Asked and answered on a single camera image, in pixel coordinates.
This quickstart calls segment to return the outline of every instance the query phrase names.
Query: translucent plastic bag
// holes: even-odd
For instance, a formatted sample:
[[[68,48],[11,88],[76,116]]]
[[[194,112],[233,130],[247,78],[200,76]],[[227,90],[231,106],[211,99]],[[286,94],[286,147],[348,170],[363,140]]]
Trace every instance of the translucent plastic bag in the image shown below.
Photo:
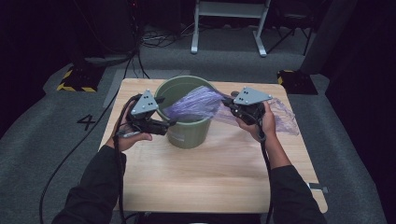
[[[169,119],[177,119],[178,121],[213,119],[238,126],[230,108],[221,101],[224,96],[231,97],[208,87],[198,87],[173,105],[166,107],[163,113]],[[277,132],[299,134],[297,122],[291,110],[276,98],[269,100],[268,104],[276,119]]]

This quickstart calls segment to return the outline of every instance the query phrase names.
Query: black sleeve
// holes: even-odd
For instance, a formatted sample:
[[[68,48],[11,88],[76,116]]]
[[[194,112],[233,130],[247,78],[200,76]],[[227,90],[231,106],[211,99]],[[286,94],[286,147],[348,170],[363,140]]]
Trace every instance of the black sleeve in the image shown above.
[[[64,209],[52,223],[109,223],[119,197],[115,149],[102,146],[92,158],[78,186],[70,189]],[[126,156],[121,154],[125,167]]]
[[[327,223],[312,192],[294,166],[271,171],[275,223]]]

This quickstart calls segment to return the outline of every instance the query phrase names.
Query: label on bucket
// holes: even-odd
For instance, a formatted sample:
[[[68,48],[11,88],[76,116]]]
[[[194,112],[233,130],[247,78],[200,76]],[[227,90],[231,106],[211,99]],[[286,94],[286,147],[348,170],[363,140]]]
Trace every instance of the label on bucket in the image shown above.
[[[171,130],[168,130],[168,135],[172,138],[175,138],[177,141],[184,142],[184,134],[182,133],[174,133]]]

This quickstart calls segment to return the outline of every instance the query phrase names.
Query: hand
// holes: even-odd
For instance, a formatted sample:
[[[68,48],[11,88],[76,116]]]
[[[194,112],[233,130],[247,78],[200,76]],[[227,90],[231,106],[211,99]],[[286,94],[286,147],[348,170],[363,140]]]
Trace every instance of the hand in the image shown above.
[[[122,129],[129,129],[129,125],[127,124],[127,119],[126,119],[126,114],[127,111],[130,110],[131,105],[134,104],[134,101],[132,101],[131,103],[128,104],[127,109],[125,110],[125,113],[122,116],[122,120],[121,120],[121,127],[120,130]],[[110,138],[107,140],[106,145],[112,148],[115,148],[114,146],[114,140],[113,140],[113,136],[116,134],[116,130],[117,130],[117,125],[119,123],[119,120],[117,120],[116,124],[114,125],[114,129],[113,129],[113,133],[111,134]],[[152,140],[152,136],[149,133],[138,133],[136,135],[133,135],[131,137],[119,137],[119,151],[125,151],[128,150],[129,148],[131,148],[136,142],[138,141],[142,141],[142,140],[148,140],[151,141]]]
[[[276,124],[275,124],[275,117],[274,113],[272,112],[270,106],[267,102],[262,102],[265,108],[265,114],[262,117],[262,131],[268,137],[276,136]],[[240,118],[236,118],[236,122],[238,123],[239,127],[245,131],[248,131],[251,136],[256,139],[256,141],[260,142],[258,136],[258,129],[259,126],[256,124],[247,125],[244,121]]]

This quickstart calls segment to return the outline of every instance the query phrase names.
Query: person's right hand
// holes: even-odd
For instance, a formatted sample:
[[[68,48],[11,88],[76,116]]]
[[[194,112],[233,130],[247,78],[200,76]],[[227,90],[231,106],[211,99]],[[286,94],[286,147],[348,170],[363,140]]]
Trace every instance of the person's right hand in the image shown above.
[[[276,124],[275,124],[275,117],[274,113],[272,112],[269,104],[267,102],[262,102],[265,108],[265,114],[262,117],[262,131],[268,137],[276,136]],[[236,122],[238,123],[239,127],[245,131],[248,131],[251,136],[256,139],[256,141],[260,142],[258,136],[258,126],[256,124],[247,125],[244,121],[240,118],[236,118]]]

